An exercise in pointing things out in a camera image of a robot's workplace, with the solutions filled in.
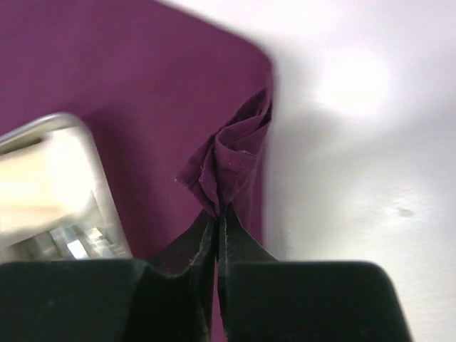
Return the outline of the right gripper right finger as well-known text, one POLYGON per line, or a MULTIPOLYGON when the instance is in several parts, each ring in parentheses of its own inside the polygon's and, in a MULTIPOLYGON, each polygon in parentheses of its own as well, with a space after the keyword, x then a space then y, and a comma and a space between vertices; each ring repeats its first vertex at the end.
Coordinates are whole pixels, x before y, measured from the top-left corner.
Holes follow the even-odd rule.
POLYGON ((410 341, 392 281, 366 261, 280 261, 219 218, 218 295, 230 341, 410 341))

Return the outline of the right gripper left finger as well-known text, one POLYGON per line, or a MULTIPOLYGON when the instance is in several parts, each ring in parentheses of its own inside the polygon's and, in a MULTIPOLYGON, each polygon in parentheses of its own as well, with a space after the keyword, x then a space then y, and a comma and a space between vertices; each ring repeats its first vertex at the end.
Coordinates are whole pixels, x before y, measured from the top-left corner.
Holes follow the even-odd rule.
POLYGON ((199 214, 151 260, 1 267, 3 341, 208 341, 214 220, 199 214))

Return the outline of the stainless steel instrument tray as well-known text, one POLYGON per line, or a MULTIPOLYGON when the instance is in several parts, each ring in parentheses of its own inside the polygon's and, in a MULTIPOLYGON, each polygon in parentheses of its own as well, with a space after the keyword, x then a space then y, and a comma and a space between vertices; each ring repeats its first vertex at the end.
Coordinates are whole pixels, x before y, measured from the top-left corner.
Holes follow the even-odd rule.
POLYGON ((131 256, 79 118, 53 113, 1 135, 1 263, 131 256))

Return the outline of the purple surgical drape cloth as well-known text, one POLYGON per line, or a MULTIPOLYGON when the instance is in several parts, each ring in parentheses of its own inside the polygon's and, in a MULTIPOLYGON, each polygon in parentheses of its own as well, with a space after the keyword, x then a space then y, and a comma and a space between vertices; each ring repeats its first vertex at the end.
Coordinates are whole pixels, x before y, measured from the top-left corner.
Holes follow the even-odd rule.
POLYGON ((201 252, 198 215, 260 232, 273 92, 260 48, 159 1, 1 3, 1 132, 82 120, 133 256, 165 274, 201 252))

